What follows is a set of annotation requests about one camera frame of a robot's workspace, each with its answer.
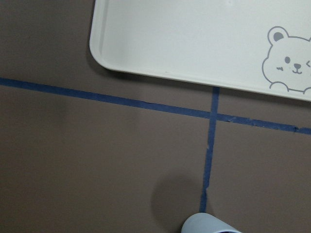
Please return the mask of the light blue plastic cup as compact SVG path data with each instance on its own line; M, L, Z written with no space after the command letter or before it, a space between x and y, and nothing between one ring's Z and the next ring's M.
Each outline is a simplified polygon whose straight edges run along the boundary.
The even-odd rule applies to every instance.
M181 233L240 233L240 231L210 214L197 213L187 218Z

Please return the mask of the white bear serving tray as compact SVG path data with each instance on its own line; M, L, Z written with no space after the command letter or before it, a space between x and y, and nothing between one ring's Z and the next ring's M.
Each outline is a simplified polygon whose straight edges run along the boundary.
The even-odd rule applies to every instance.
M308 0L97 0L89 47L110 70L311 99Z

